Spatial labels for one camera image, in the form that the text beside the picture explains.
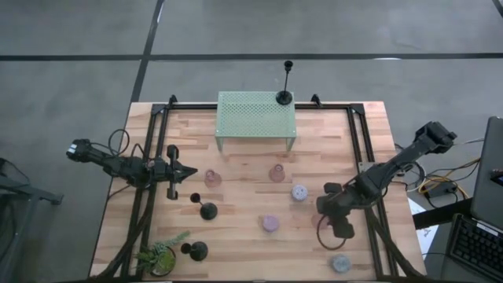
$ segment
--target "metal mesh platform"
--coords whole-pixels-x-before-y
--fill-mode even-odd
[[[215,137],[219,150],[222,150],[223,138],[287,138],[287,150],[290,150],[296,136],[294,101],[280,105],[276,102],[276,92],[272,91],[218,93]]]

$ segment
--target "white paper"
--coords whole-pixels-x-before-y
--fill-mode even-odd
[[[419,204],[411,199],[409,199],[409,207],[412,215],[426,211],[426,209],[422,208]],[[433,242],[433,238],[435,237],[438,228],[439,226],[437,225],[430,226],[421,230],[416,230],[417,239],[419,240],[419,246],[421,247],[421,254],[427,253],[430,249],[431,243]]]

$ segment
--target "green succulent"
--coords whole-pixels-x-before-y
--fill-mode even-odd
[[[156,241],[152,247],[146,248],[144,252],[139,252],[134,256],[138,259],[137,268],[146,273],[150,273],[154,270],[160,273],[172,270],[174,268],[175,258],[168,248],[181,243],[189,235],[190,232],[185,231],[173,239]]]

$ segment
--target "wooden table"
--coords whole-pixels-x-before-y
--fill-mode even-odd
[[[383,102],[365,102],[365,112],[373,151],[378,162],[395,155],[395,147]],[[133,103],[126,130],[131,144],[145,142],[152,103]],[[366,280],[374,279],[373,261],[363,211],[353,210],[350,222],[356,236],[338,251],[324,250],[316,238],[313,217],[317,214],[316,197],[323,194],[326,182],[345,183],[357,174],[347,114],[341,110],[297,110],[298,138],[292,151],[285,151],[282,139],[228,139],[220,153],[215,143],[215,110],[171,110],[165,145],[180,149],[180,162],[199,169],[177,185],[178,200],[166,198],[167,184],[160,183],[150,230],[149,243],[166,240],[182,231],[190,231],[187,242],[207,243],[209,255],[194,262],[174,247],[175,269],[165,280]],[[358,128],[363,156],[365,149]],[[269,180],[269,169],[283,164],[286,179]],[[218,188],[204,184],[204,172],[213,169],[222,176]],[[295,184],[309,190],[301,203],[292,201]],[[124,180],[115,180],[110,193],[122,188]],[[205,221],[199,204],[189,200],[200,193],[203,202],[218,206],[218,216]],[[134,189],[115,195],[107,204],[91,275],[102,271],[126,240]],[[403,186],[391,185],[384,200],[391,236],[405,257],[420,272],[424,263]],[[280,228],[266,233],[259,224],[265,214],[276,215]],[[340,243],[330,228],[321,231],[328,245]],[[386,256],[380,242],[381,259],[387,270]],[[346,274],[335,273],[328,260],[336,254],[347,255],[353,268]],[[144,276],[144,280],[158,278]]]

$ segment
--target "small potted plant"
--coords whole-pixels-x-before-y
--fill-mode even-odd
[[[155,277],[168,275],[176,264],[176,255],[171,247],[179,244],[189,235],[190,232],[185,231],[173,239],[157,241],[143,252],[139,252],[134,256],[138,259],[137,268]]]

